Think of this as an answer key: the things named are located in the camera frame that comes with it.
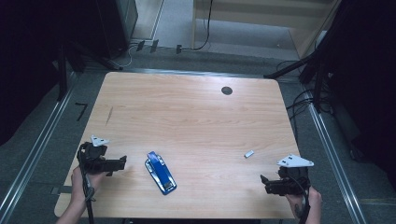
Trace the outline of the black metal stand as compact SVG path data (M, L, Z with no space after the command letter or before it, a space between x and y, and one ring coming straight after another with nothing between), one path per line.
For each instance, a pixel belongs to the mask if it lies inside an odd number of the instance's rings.
M314 106L319 107L319 92L326 74L342 58L351 55L359 44L363 45L364 39L375 31L377 24L379 28L383 27L380 19L395 8L396 0L343 0L329 30L311 54L263 77L277 79L304 66L299 76L300 82L308 83L316 79Z

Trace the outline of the black cabinet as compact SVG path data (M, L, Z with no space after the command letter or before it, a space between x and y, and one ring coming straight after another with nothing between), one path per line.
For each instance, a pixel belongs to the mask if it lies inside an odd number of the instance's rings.
M137 23L135 0L96 0L104 31L104 56L114 58L128 49Z

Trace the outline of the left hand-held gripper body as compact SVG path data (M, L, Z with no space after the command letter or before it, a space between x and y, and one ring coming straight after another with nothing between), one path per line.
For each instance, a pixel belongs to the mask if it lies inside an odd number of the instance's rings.
M78 148L77 159L84 174L106 172L106 150L108 140L92 135L90 142L84 142Z

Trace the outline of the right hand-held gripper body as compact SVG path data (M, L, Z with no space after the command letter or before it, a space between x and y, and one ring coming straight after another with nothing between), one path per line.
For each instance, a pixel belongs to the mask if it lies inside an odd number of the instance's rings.
M314 166L312 161L289 154L276 164L281 181L280 195L301 195L310 188L308 168Z

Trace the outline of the long metal floor rail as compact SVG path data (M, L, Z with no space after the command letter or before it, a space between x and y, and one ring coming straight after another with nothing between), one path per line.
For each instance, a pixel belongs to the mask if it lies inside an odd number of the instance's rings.
M315 109L313 104L310 104L309 111L312 120L315 123L320 141L324 146L325 153L327 155L332 172L335 176L338 188L342 194L344 203L347 211L351 217L353 224L368 224L367 219L361 209L359 200L355 194L354 189L351 186L350 181L347 178L344 166L341 163L333 141L329 135L325 122L319 112Z
M74 86L78 80L78 74L72 72L67 78L66 83L70 86L66 90L64 96L56 101L49 117L45 121L45 125L40 130L40 134L36 137L32 146L27 151L27 157L24 160L21 169L9 186L5 197L1 200L0 205L0 224L7 224L20 197L22 196L28 182L55 130L73 92Z
M165 69L147 69L147 68L132 68L122 70L123 72L130 73L143 73L143 74L163 74L163 75L186 75L186 76L200 76L200 77L241 77L241 78L266 78L264 75L251 75L251 74L235 74L223 72L207 72L207 71L184 71L184 70L165 70ZM283 76L276 78L276 81L285 83L299 82L298 77Z

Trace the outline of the person's right hand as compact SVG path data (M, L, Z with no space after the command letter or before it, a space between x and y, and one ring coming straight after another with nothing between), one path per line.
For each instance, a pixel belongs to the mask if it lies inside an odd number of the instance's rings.
M304 210L303 196L287 195L286 198L290 204L291 212L293 213L294 217L297 218L298 215L301 214ZM310 211L308 215L321 216L322 196L313 187L309 189L308 201L310 205Z

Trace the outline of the grey tape strip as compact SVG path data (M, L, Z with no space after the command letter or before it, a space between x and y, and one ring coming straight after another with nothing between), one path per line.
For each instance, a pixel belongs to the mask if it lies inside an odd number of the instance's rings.
M52 195L60 195L61 193L71 193L71 192L72 192L71 186L54 187L50 191Z

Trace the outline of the person's left hand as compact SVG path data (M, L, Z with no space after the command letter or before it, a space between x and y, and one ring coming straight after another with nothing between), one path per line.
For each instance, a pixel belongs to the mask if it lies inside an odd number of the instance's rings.
M100 188L100 183L105 178L106 174L101 173L98 175L88 175L91 186L97 191ZM85 194L83 191L83 177L79 167L73 170L72 176L72 194L71 204L82 206L85 204Z

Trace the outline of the blue stapler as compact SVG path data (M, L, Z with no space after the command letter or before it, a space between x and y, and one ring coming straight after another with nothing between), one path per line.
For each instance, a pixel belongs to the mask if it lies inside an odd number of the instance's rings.
M165 161L155 151L148 154L145 166L163 195L167 195L177 188L177 183Z

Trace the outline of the light wooden furniture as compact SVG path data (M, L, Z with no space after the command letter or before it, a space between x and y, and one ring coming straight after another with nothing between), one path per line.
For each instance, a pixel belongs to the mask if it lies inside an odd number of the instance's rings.
M342 0L192 0L191 45L195 21L207 19L287 27L300 58L314 50L330 28Z

